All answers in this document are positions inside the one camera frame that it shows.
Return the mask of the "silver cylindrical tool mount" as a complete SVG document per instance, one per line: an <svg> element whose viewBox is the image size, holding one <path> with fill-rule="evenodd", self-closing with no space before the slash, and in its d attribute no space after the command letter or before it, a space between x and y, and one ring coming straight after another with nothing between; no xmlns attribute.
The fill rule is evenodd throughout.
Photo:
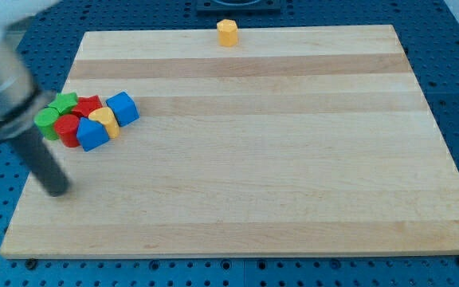
<svg viewBox="0 0 459 287"><path fill-rule="evenodd" d="M33 127L33 118L56 97L35 81L15 50L0 42L0 142Z"/></svg>

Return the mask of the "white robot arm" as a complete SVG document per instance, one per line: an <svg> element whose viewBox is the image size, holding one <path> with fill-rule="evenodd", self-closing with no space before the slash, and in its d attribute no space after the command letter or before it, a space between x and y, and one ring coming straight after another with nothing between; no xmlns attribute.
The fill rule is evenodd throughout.
<svg viewBox="0 0 459 287"><path fill-rule="evenodd" d="M57 4L56 0L0 1L0 143L7 142L47 194L65 194L68 176L41 139L33 118L56 96L42 89L6 42L8 27Z"/></svg>

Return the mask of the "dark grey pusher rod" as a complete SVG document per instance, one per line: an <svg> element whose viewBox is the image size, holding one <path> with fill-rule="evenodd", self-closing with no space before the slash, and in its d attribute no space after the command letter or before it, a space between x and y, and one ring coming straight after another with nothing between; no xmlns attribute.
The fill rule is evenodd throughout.
<svg viewBox="0 0 459 287"><path fill-rule="evenodd" d="M69 190L68 176L44 144L37 128L31 127L10 139L10 145L49 196L59 197Z"/></svg>

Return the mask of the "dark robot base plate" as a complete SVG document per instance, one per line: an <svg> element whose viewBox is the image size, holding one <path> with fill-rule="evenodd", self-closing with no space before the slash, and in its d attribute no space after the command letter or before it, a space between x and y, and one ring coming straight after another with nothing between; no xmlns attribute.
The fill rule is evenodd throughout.
<svg viewBox="0 0 459 287"><path fill-rule="evenodd" d="M199 13L278 11L283 0L196 0Z"/></svg>

